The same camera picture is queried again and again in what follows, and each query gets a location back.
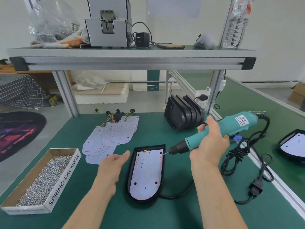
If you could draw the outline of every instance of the electric screwdriver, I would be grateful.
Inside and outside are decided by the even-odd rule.
[[[220,121],[218,125],[222,136],[234,135],[240,131],[248,130],[250,126],[257,124],[258,117],[254,112],[240,112],[238,114],[227,116]],[[209,134],[209,126],[207,125],[202,132],[196,133],[193,136],[187,137],[172,146],[168,153],[177,154],[189,152],[199,147],[202,139]]]

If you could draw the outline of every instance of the white wall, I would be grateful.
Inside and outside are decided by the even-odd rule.
[[[90,17],[87,0],[65,1],[84,26],[84,19]],[[130,2],[133,23],[146,21],[155,42],[191,45],[202,32],[210,33],[218,42],[229,0],[203,0],[197,19],[185,15],[147,15],[146,0]],[[305,0],[256,0],[241,44],[241,48],[258,51],[256,65],[251,71],[228,71],[227,74],[242,81],[305,79],[304,6]],[[0,19],[0,58],[5,58],[5,48],[28,46],[33,38],[27,30],[29,21],[23,0],[0,0]],[[138,24],[134,31],[147,30]],[[102,73],[105,79],[146,80],[145,71]]]

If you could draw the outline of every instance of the power strip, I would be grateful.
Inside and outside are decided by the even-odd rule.
[[[206,90],[198,90],[196,91],[196,96],[195,97],[198,97],[198,96],[201,96],[202,94],[206,95],[206,96],[210,96],[210,92],[211,92],[211,88],[207,87]],[[195,101],[197,101],[197,104],[202,108],[202,109],[205,109],[206,105],[207,105],[207,102],[208,100],[205,100],[205,101],[201,101],[199,99],[196,99]]]

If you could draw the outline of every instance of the clear plastic bag of screws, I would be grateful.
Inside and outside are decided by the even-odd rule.
[[[78,148],[49,149],[1,205],[9,215],[51,213],[81,153]]]
[[[58,42],[79,29],[72,8],[63,0],[42,0],[30,13],[29,32],[35,42]]]

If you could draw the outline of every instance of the cardboard box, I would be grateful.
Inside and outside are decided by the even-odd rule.
[[[16,206],[20,198],[25,194],[26,190],[32,185],[34,180],[39,176],[43,168],[53,158],[53,156],[69,156],[72,158],[56,182],[54,188],[49,194],[47,200],[43,205],[39,206]],[[49,149],[47,153],[39,160],[39,162],[31,169],[25,176],[16,189],[8,196],[8,198],[1,205],[1,209],[9,215],[26,215],[26,214],[47,214],[51,213],[55,204],[57,203],[61,193],[67,185],[78,161],[80,160],[81,153],[78,148],[58,148]]]
[[[288,97],[288,100],[301,106],[304,99],[305,99],[305,84],[295,85],[293,88],[293,92]]]

